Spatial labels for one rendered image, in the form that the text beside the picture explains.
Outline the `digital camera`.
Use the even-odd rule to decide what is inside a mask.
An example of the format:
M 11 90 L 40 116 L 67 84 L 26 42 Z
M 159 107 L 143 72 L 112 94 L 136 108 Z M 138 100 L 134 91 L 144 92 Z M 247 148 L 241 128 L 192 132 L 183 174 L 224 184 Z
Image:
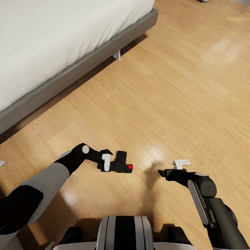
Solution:
M 118 151 L 116 161 L 110 161 L 110 171 L 117 173 L 132 173 L 133 165 L 126 164 L 127 152 Z

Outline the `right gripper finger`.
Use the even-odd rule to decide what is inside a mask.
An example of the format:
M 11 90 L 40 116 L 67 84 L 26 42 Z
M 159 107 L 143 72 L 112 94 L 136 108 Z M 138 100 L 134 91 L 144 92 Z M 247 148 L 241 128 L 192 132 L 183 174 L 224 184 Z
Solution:
M 165 177 L 165 170 L 158 170 L 159 174 L 162 176 L 162 177 Z

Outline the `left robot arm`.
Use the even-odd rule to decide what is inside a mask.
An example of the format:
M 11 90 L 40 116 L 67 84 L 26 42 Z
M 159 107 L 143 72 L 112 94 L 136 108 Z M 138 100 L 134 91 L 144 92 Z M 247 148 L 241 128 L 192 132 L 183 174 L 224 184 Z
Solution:
M 24 225 L 31 225 L 41 216 L 64 182 L 85 159 L 98 163 L 97 169 L 101 172 L 109 172 L 110 155 L 113 154 L 108 149 L 98 152 L 81 143 L 0 199 L 0 250 Z

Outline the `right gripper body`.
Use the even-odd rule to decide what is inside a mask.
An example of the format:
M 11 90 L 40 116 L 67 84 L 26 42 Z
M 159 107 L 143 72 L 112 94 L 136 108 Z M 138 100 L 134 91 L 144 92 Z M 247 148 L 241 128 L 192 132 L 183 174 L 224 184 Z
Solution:
M 165 179 L 167 181 L 176 181 L 176 182 L 181 184 L 180 175 L 183 172 L 187 172 L 185 168 L 183 168 L 183 169 L 165 169 Z

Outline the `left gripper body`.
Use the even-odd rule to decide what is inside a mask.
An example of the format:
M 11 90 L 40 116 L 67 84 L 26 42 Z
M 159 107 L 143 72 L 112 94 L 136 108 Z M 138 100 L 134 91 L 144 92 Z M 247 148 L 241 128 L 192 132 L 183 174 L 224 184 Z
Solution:
M 98 163 L 97 169 L 103 169 L 105 161 L 102 159 L 103 154 L 107 154 L 108 150 L 101 150 L 100 152 L 97 151 L 97 157 L 94 160 L 91 160 L 93 162 Z

